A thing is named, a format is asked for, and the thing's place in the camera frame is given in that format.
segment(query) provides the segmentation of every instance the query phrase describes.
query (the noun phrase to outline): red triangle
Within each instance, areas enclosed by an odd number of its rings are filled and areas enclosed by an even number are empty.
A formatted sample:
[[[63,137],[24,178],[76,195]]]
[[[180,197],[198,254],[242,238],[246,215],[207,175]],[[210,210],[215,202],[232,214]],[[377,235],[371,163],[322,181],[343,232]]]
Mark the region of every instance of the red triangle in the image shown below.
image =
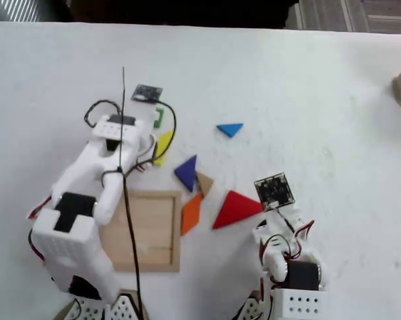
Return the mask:
[[[256,215],[262,211],[261,203],[237,192],[229,191],[218,213],[213,229],[218,229]]]

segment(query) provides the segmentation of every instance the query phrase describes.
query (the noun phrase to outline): black wire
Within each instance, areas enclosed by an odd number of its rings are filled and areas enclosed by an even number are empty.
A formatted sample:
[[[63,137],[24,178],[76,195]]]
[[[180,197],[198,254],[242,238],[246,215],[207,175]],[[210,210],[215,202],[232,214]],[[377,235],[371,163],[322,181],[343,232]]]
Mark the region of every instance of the black wire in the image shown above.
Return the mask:
[[[169,147],[171,146],[171,143],[174,140],[175,131],[177,130],[177,116],[175,115],[174,109],[169,104],[162,102],[160,100],[155,100],[155,99],[149,99],[149,100],[146,100],[146,102],[159,103],[160,105],[164,105],[171,111],[171,113],[173,114],[173,120],[174,120],[173,134],[171,135],[171,138],[169,139],[168,145],[165,147],[164,151],[162,151],[162,153],[160,155],[157,155],[156,157],[153,155],[153,157],[151,157],[150,159],[136,163],[125,173],[125,177],[128,177],[131,174],[131,172],[133,172],[134,169],[136,169],[138,166],[144,165],[145,163],[152,163],[153,161],[160,159],[168,151]]]
[[[36,249],[35,245],[32,242],[32,229],[30,229],[29,231],[27,240],[29,241],[30,248],[32,248],[33,252],[40,258],[40,260],[45,261],[45,257],[43,256],[43,254],[38,249]]]
[[[144,164],[146,164],[146,163],[152,163],[153,161],[156,161],[157,159],[161,158],[161,157],[168,151],[169,147],[171,146],[171,143],[172,143],[173,140],[174,140],[175,132],[176,132],[176,130],[177,130],[177,116],[175,115],[174,109],[173,109],[169,104],[167,104],[167,103],[165,103],[165,102],[162,102],[162,101],[159,101],[159,100],[154,100],[154,99],[146,100],[146,102],[159,103],[159,104],[161,104],[161,105],[164,105],[165,107],[167,107],[167,108],[171,111],[171,113],[173,114],[173,120],[174,120],[173,134],[171,135],[171,138],[169,139],[168,145],[165,147],[164,151],[162,151],[162,153],[161,153],[160,155],[157,155],[156,157],[153,156],[153,157],[151,157],[150,159],[143,160],[143,161],[141,161],[141,162],[136,161],[135,165],[133,165],[131,168],[129,168],[129,170],[125,173],[125,177],[126,177],[126,178],[127,178],[127,177],[131,174],[131,172],[133,172],[137,167],[140,167],[140,166],[142,166],[142,165],[144,165]],[[107,171],[104,171],[103,173],[101,173],[100,181],[101,181],[101,185],[103,186],[103,188],[105,187],[105,184],[104,184],[104,181],[103,181],[105,175],[107,175],[107,174],[109,174],[109,173],[115,173],[115,172],[117,172],[117,171],[116,171],[116,170],[107,170]]]
[[[123,136],[123,116],[125,110],[125,68],[122,67],[122,116],[121,116],[121,142],[119,143],[119,167],[122,168],[122,136]]]
[[[71,320],[76,320],[76,319],[78,319],[78,318],[81,316],[81,313],[82,313],[82,306],[81,306],[81,303],[80,303],[80,302],[78,301],[78,299],[76,299],[76,298],[75,298],[75,302],[76,302],[76,304],[77,304],[78,307],[79,307],[79,312],[78,312],[77,316],[74,317],[74,318],[71,319]]]
[[[269,320],[269,319],[270,319],[270,316],[272,315],[272,308],[273,308],[273,297],[270,296],[270,310],[269,310],[269,312],[268,312],[267,320]]]
[[[110,105],[112,105],[113,107],[116,108],[116,112],[118,113],[118,115],[121,114],[121,108],[118,106],[118,104],[114,101],[111,100],[107,100],[107,99],[102,99],[102,100],[98,100],[97,102],[95,102],[92,106],[89,107],[88,111],[85,113],[85,116],[83,117],[83,120],[85,121],[85,123],[90,126],[91,128],[95,127],[95,125],[97,123],[92,124],[91,122],[89,122],[89,114],[95,109],[96,106],[98,106],[100,103],[108,103]]]
[[[268,243],[269,241],[273,241],[273,238],[275,237],[281,237],[283,239],[283,241],[285,241],[286,245],[288,246],[288,254],[289,256],[291,256],[291,246],[288,242],[288,240],[285,239],[285,237],[283,235],[281,235],[280,233],[277,233],[276,235],[272,235],[270,238],[267,239],[267,241],[265,243]]]
[[[131,236],[131,243],[133,245],[133,255],[134,255],[134,265],[135,265],[135,279],[137,281],[137,298],[139,300],[139,312],[138,316],[140,320],[144,319],[143,315],[143,303],[141,301],[141,286],[140,286],[140,267],[139,267],[139,258],[137,255],[137,246],[135,243],[135,234],[133,228],[133,222],[131,220],[131,213],[129,210],[129,199],[128,199],[128,189],[127,189],[127,178],[122,173],[123,179],[123,198],[125,200],[125,211],[127,212],[127,221],[129,226],[129,234]]]
[[[289,223],[288,219],[285,218],[285,217],[283,216],[282,213],[280,213],[280,211],[279,211],[278,208],[276,208],[275,210],[276,210],[276,212],[282,217],[282,219],[284,219],[286,226],[292,231],[292,233],[295,233],[295,229],[294,229],[294,227]]]
[[[137,255],[137,244],[135,242],[135,234],[133,221],[131,219],[131,211],[129,209],[129,198],[128,198],[128,189],[127,189],[127,178],[125,177],[122,170],[122,144],[123,144],[123,116],[125,111],[125,68],[122,67],[122,84],[123,84],[123,92],[122,92],[122,115],[121,115],[121,142],[119,143],[119,166],[117,167],[117,173],[122,175],[122,184],[123,184],[123,197],[125,200],[125,211],[127,213],[127,221],[129,234],[131,236],[131,243],[133,246],[133,256],[134,256],[134,265],[135,265],[135,277],[137,280],[137,298],[139,300],[139,312],[138,316],[140,320],[144,320],[143,316],[143,302],[141,301],[141,285],[140,285],[140,266],[139,266],[139,258]],[[101,175],[101,183],[103,184],[103,177],[107,174],[107,172],[103,172]]]

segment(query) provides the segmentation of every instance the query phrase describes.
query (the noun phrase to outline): circuit board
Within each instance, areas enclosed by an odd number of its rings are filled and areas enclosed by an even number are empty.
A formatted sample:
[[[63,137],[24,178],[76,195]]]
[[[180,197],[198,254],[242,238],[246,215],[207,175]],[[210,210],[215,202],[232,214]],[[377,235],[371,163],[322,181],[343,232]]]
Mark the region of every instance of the circuit board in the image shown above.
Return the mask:
[[[254,182],[264,211],[278,209],[295,202],[284,173]]]

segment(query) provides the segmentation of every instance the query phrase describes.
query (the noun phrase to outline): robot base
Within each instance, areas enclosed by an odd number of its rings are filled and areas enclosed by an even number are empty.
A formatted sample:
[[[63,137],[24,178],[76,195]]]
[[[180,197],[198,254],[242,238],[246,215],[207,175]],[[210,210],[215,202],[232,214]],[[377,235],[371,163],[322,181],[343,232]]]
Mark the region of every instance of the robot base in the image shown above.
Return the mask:
[[[138,320],[135,309],[138,305],[137,292],[132,290],[123,290],[118,296],[118,299],[113,305],[106,305],[105,307],[97,307],[89,305],[89,300],[79,299],[82,307],[81,314],[76,318],[79,313],[79,306],[75,302],[70,302],[64,307],[54,318],[54,320]],[[145,320],[149,320],[147,311],[143,306],[143,316]]]

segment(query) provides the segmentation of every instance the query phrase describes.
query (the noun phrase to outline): wooden frame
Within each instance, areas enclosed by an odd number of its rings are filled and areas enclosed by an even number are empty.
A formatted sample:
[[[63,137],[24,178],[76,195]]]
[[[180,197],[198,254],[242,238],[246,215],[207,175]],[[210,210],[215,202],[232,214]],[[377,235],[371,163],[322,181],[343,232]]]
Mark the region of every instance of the wooden frame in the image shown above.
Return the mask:
[[[129,204],[140,271],[178,272],[181,192],[129,191]],[[110,223],[101,229],[100,236],[101,245],[115,270],[134,271],[133,250],[123,197]]]

